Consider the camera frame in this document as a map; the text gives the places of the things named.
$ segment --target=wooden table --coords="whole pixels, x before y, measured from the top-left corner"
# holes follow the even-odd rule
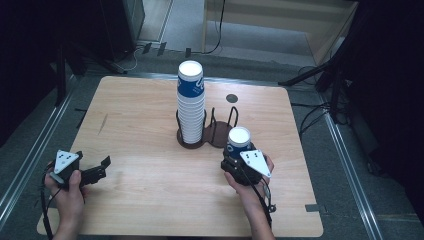
[[[146,236],[249,236],[236,192],[220,168],[222,149],[194,150],[176,139],[177,81],[102,79],[71,152],[81,169],[110,155],[107,177],[89,185],[81,234]],[[280,87],[205,82],[208,116],[218,121],[239,111],[238,126],[275,163],[271,179],[273,232],[277,237],[318,237],[323,227],[289,98]],[[238,102],[227,102],[235,94]],[[52,229],[56,209],[49,210]],[[44,233],[42,221],[38,231]]]

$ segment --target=forearm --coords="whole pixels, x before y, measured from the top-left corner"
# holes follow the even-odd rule
[[[61,219],[57,228],[54,240],[75,240],[81,229],[82,219],[75,217],[73,219]]]
[[[260,204],[244,205],[244,212],[250,223],[253,240],[275,239],[264,210]]]
[[[75,240],[78,237],[78,230],[69,226],[59,226],[53,240]]]

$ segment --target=black cable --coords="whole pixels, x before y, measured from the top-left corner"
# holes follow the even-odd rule
[[[268,196],[268,211],[275,212],[277,209],[276,209],[275,205],[271,204],[271,202],[272,202],[272,200],[271,200],[271,198],[272,198],[271,189],[269,188],[269,185],[268,185],[268,183],[266,182],[266,180],[264,179],[263,176],[262,176],[262,181],[265,183],[264,186],[268,189],[268,194],[269,194],[269,196]]]
[[[216,44],[215,48],[209,52],[192,52],[192,53],[200,53],[200,54],[211,54],[213,53],[218,46],[221,44],[221,38],[222,38],[222,19],[224,18],[224,10],[225,10],[225,0],[222,2],[222,9],[221,9],[221,19],[219,20],[219,36],[218,36],[218,43]]]
[[[321,119],[321,117],[323,117],[326,113],[329,112],[329,109],[330,109],[330,105],[329,105],[328,102],[323,103],[323,104],[319,104],[319,105],[307,105],[307,104],[299,104],[299,103],[291,103],[291,105],[292,106],[312,107],[313,108],[308,114],[306,114],[306,116],[302,120],[302,123],[300,124],[300,127],[299,127],[300,141],[302,141],[302,136],[306,132],[306,130],[308,130],[312,125],[316,124],[319,121],[319,119]],[[317,118],[312,120],[306,127],[303,127],[303,125],[305,124],[308,117],[318,109],[324,109],[325,111],[322,114],[320,114]]]
[[[52,198],[49,200],[49,203],[47,204],[47,208],[46,211],[49,210],[50,204],[52,203],[53,199],[56,197],[57,194],[59,194],[60,190],[62,190],[62,188],[59,188],[56,193],[52,196]]]
[[[253,183],[250,181],[249,177],[247,176],[247,174],[243,170],[243,168],[241,168],[241,172],[243,173],[244,177],[249,182],[250,186],[253,188],[253,191],[255,191],[256,195],[258,196],[259,202],[261,203],[262,209],[264,210],[264,213],[265,213],[266,219],[268,221],[269,227],[272,228],[272,218],[271,218],[271,215],[269,214],[269,207],[266,205],[264,198],[258,192],[258,189],[256,189],[255,185],[253,185]]]
[[[300,76],[300,71],[302,71],[303,69],[305,69],[305,68],[307,68],[307,67],[315,68],[314,66],[303,66],[303,67],[301,67],[301,68],[297,71],[297,76]],[[317,83],[317,77],[316,77],[316,74],[315,74],[313,77],[314,77],[314,81],[315,81],[315,83],[309,83],[309,82],[307,82],[306,80],[308,80],[309,78],[307,78],[307,79],[303,80],[303,82],[304,82],[304,83],[306,83],[306,84],[308,84],[308,85],[315,85],[315,84]]]
[[[53,239],[53,232],[52,232],[52,229],[51,229],[51,226],[50,226],[49,216],[47,215],[48,207],[46,205],[46,198],[45,198],[45,195],[44,195],[44,189],[46,187],[46,183],[45,183],[46,174],[47,174],[48,170],[53,166],[54,166],[54,162],[48,164],[47,167],[44,169],[43,176],[41,178],[41,186],[40,186],[41,210],[43,212],[43,223],[44,223],[44,228],[46,229],[47,237],[50,240]]]

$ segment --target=cable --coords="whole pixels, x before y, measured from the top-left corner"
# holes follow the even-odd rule
[[[216,9],[216,0],[213,0],[213,9]],[[214,25],[215,25],[215,31],[216,31],[216,33],[217,34],[219,34],[219,30],[218,30],[218,25],[216,25],[216,19],[217,19],[217,14],[216,14],[217,12],[216,11],[214,11],[214,19],[215,19],[215,21],[214,21]]]
[[[269,185],[268,185],[268,183],[266,182],[266,180],[264,179],[264,177],[262,176],[262,181],[263,181],[263,183],[265,184],[264,185],[264,188],[266,187],[267,188],[267,192],[268,192],[268,210],[270,211],[270,212],[275,212],[276,210],[277,210],[277,208],[275,207],[275,205],[272,205],[271,204],[271,189],[269,188]]]
[[[50,198],[49,203],[47,204],[47,207],[46,207],[46,211],[48,211],[48,210],[49,210],[49,207],[50,207],[51,202],[52,202],[52,201],[53,201],[53,199],[56,197],[56,195],[60,192],[60,190],[62,190],[62,188],[59,188],[59,189],[56,191],[56,193],[52,196],[52,198]]]
[[[253,185],[253,183],[250,181],[249,177],[247,176],[246,172],[243,170],[243,168],[240,168],[241,172],[243,173],[244,177],[247,179],[247,181],[249,182],[250,186],[253,188],[253,191],[255,191],[256,195],[259,198],[259,202],[262,205],[262,209],[264,210],[266,219],[268,221],[269,227],[272,228],[272,218],[270,215],[270,211],[269,211],[269,206],[266,205],[264,198],[261,196],[261,194],[258,192],[258,189],[256,189],[255,185]]]
[[[137,65],[138,65],[138,59],[137,59],[137,57],[135,56],[135,53],[136,53],[136,52],[138,52],[140,49],[144,49],[144,46],[142,46],[142,47],[140,47],[140,48],[137,48],[137,49],[133,52],[133,57],[134,57],[134,60],[135,60],[135,65],[134,65],[134,67],[132,67],[132,68],[123,68],[123,67],[119,66],[119,65],[118,65],[118,64],[116,64],[116,63],[113,63],[113,65],[115,65],[116,67],[120,68],[120,69],[121,69],[121,70],[123,70],[123,71],[131,71],[131,70],[134,70],[134,69],[137,67]]]
[[[326,103],[323,103],[323,104],[319,104],[319,105],[307,105],[307,104],[300,104],[300,103],[291,103],[291,105],[292,106],[311,107],[312,108],[312,110],[308,114],[306,114],[306,116],[303,118],[303,120],[302,120],[302,122],[300,124],[300,127],[299,127],[299,138],[300,138],[300,141],[302,141],[303,134],[310,127],[312,127],[314,124],[316,124],[330,110],[330,103],[329,102],[326,102]],[[311,116],[312,113],[314,113],[318,109],[324,109],[324,112],[322,114],[320,114],[318,117],[316,117],[315,119],[313,119],[306,127],[304,127],[304,124],[305,124],[306,120],[308,119],[308,117]]]
[[[46,183],[45,183],[46,174],[48,170],[53,166],[54,166],[54,161],[48,164],[46,168],[44,169],[43,176],[41,178],[41,186],[40,186],[41,210],[43,212],[43,223],[44,223],[44,228],[46,229],[47,237],[50,240],[53,239],[53,232],[50,226],[49,216],[47,215],[48,205],[46,205],[46,197],[44,195],[44,189],[46,187]]]
[[[224,10],[225,10],[225,0],[222,2],[222,9],[221,9],[221,18],[219,20],[219,36],[218,36],[218,43],[216,44],[215,48],[212,49],[209,52],[192,52],[192,53],[197,53],[197,54],[211,54],[213,53],[218,46],[221,44],[221,37],[222,37],[222,19],[224,18]]]
[[[297,71],[297,76],[300,76],[300,72],[301,72],[303,69],[307,68],[307,67],[315,68],[314,66],[304,66],[304,67],[301,67],[301,68]],[[309,79],[309,78],[307,78],[307,79],[303,80],[303,82],[304,82],[304,83],[306,83],[306,84],[308,84],[308,85],[315,85],[315,84],[317,83],[316,74],[314,75],[314,81],[315,81],[315,83],[309,83],[309,82],[307,82],[306,80],[308,80],[308,79]]]

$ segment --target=black curtain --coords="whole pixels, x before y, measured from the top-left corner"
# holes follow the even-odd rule
[[[370,158],[424,223],[424,1],[361,1],[365,9],[373,14],[348,53],[347,93],[378,142]]]
[[[0,147],[55,86],[54,39],[40,1],[0,3]]]

